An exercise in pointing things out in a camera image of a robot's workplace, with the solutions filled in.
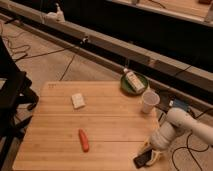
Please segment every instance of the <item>black cable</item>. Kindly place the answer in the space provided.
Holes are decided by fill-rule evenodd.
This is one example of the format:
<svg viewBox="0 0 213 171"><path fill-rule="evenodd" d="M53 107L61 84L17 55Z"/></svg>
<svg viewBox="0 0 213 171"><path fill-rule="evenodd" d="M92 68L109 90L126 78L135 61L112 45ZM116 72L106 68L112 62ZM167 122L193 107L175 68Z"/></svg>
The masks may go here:
<svg viewBox="0 0 213 171"><path fill-rule="evenodd" d="M158 4L158 5L161 6L162 8L166 9L166 6L164 6L164 5L161 4L160 2L156 2L156 1L154 1L154 0L148 0L148 1L150 1L150 2L152 2L152 3L155 3L155 4Z"/></svg>
<svg viewBox="0 0 213 171"><path fill-rule="evenodd" d="M212 111L212 110L213 110L213 108L209 108L209 109L205 110L204 112L202 112L201 114L199 114L198 116L196 116L195 119L200 118L201 116L203 116L204 114L206 114L207 112Z"/></svg>
<svg viewBox="0 0 213 171"><path fill-rule="evenodd" d="M198 116L196 116L195 117L195 119L198 119L198 118L200 118L201 116L203 116L204 114L206 114L207 112L209 112L209 111L211 111L211 110L213 110L213 108L209 108L209 109L207 109L207 110L205 110L204 112L202 112L201 114L199 114ZM188 152L189 152L189 154L190 154L190 156L192 157L192 159L195 161L195 163L197 164L197 166L199 167L199 169L202 171L203 169L202 169L202 167L200 166L200 164L199 164L199 162L197 161L197 159L194 157L194 155L192 154L192 151L194 151L194 152L206 152L208 149L209 149L209 145L205 148L205 149L203 149L203 150L196 150L196 149L193 149L193 148L191 148L191 147L189 147L189 138L192 136L192 132L187 136L187 138L186 138L186 146L184 146L184 147L179 147L179 148L177 148L177 149L175 149L174 151L173 151L173 153L172 153L172 163L173 163L173 165L174 165L174 167L175 167L175 169L176 170L180 170L180 169L178 169L178 167L177 167L177 165L176 165L176 163L175 163L175 158L174 158L174 156L175 156L175 153L177 152L177 151L179 151L179 150L181 150L181 149L187 149L188 150Z"/></svg>
<svg viewBox="0 0 213 171"><path fill-rule="evenodd" d="M81 46L78 47L77 51L75 52L75 54L73 55L72 59L71 59L70 62L68 63L68 65L67 65L67 67L66 67L64 73L62 74L61 78L59 79L59 81L62 81L62 80L64 79L64 76L66 75L66 73L67 73L67 71L68 71L70 65L73 63L73 61L74 61L76 55L78 55L78 52L80 51L80 49L81 49Z"/></svg>
<svg viewBox="0 0 213 171"><path fill-rule="evenodd" d="M9 51L10 51L10 55L14 58L15 55L20 55L23 54L21 56L21 58L26 57L28 54L27 52L31 49L30 45L21 45L21 46L13 46L12 41L10 40L10 38L19 38L21 35L23 35L26 32L21 32L16 36L11 36L11 35L3 35L4 33L4 28L1 22L1 37L4 41L6 41L6 46L8 47Z"/></svg>
<svg viewBox="0 0 213 171"><path fill-rule="evenodd" d="M65 51L65 50L73 49L73 48L75 48L76 46L77 46L77 45L74 45L74 46L72 46L72 47L63 48L63 49L59 49L59 50L52 51L52 52L42 53L42 54L39 54L39 55L28 56L28 57L21 57L21 58L15 59L15 62L18 62L18 61L23 60L23 59L32 59L32 58L37 58L37 57L41 57L41 56L46 56L46 55L50 55L50 54L54 54L54 53L63 52L63 51Z"/></svg>

